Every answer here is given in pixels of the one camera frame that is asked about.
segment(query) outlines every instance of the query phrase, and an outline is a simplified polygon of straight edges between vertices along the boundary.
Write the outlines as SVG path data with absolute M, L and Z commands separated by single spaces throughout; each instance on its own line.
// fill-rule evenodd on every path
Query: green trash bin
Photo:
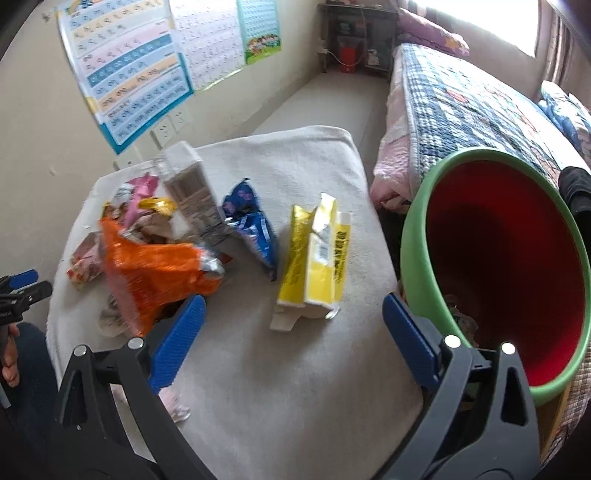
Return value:
M 470 345 L 516 345 L 537 406 L 559 395 L 589 343 L 590 272 L 558 191 L 509 154 L 471 148 L 439 162 L 408 212 L 401 276 L 411 310 Z M 467 338 L 450 299 L 478 326 Z

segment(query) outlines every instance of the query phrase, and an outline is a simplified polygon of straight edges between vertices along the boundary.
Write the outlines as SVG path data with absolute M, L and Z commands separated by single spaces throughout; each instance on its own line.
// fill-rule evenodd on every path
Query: purple pillow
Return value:
M 461 35 L 401 8 L 398 11 L 399 38 L 409 43 L 425 45 L 456 57 L 470 56 L 470 48 Z

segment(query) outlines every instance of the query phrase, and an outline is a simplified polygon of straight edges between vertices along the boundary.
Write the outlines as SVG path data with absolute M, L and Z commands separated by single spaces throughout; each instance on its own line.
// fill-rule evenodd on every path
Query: white tablecloth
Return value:
M 289 334 L 268 328 L 279 282 L 270 283 L 243 249 L 231 281 L 209 299 L 206 325 L 173 384 L 192 410 L 181 431 L 220 480 L 369 479 L 408 432 L 422 400 L 382 321 L 381 303 L 396 277 L 350 135 L 307 127 L 198 152 L 218 201 L 252 179 L 283 259 L 293 203 L 312 208 L 321 192 L 330 193 L 341 211 L 353 213 L 353 227 L 341 312 L 331 321 L 299 320 Z M 59 379 L 76 345 L 98 351 L 124 341 L 98 334 L 104 280 L 78 292 L 66 270 L 102 203 L 142 168 L 99 179 L 72 227 L 47 325 Z M 134 448 L 148 456 L 131 415 L 120 411 Z

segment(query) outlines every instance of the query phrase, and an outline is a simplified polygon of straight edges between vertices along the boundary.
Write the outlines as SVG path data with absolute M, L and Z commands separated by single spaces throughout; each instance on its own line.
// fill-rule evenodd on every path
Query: pinyin alphabet chart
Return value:
M 245 65 L 236 0 L 169 0 L 194 90 Z
M 167 0 L 72 0 L 58 19 L 80 90 L 118 154 L 193 93 Z
M 238 0 L 246 64 L 281 50 L 275 0 Z

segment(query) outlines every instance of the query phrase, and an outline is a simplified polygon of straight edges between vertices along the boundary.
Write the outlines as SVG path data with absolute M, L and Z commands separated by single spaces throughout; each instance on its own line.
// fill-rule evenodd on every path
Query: blue blanket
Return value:
M 409 43 L 400 48 L 413 195 L 432 166 L 467 147 L 510 153 L 557 186 L 560 169 L 519 109 L 528 100 L 465 60 Z

